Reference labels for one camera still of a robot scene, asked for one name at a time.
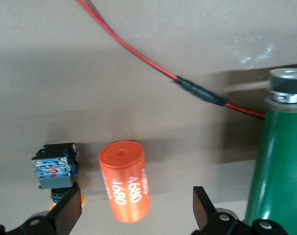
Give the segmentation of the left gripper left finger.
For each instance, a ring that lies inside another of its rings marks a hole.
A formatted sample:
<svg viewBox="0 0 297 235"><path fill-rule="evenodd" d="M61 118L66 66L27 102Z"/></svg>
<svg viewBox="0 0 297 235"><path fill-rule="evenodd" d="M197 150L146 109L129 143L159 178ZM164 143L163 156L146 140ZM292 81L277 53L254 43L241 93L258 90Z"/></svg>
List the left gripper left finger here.
<svg viewBox="0 0 297 235"><path fill-rule="evenodd" d="M31 217L11 231L0 225L0 235L68 235L81 214L81 191L75 183L47 215Z"/></svg>

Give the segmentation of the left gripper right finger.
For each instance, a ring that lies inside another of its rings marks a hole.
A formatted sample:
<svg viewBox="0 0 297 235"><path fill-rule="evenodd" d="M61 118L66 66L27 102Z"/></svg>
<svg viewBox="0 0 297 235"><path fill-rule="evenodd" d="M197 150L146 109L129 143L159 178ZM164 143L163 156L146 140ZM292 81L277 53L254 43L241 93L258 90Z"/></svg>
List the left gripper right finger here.
<svg viewBox="0 0 297 235"><path fill-rule="evenodd" d="M227 212L218 212L204 188L193 187L193 213L198 229L194 235L286 235L286 230L272 220L256 219L246 225Z"/></svg>

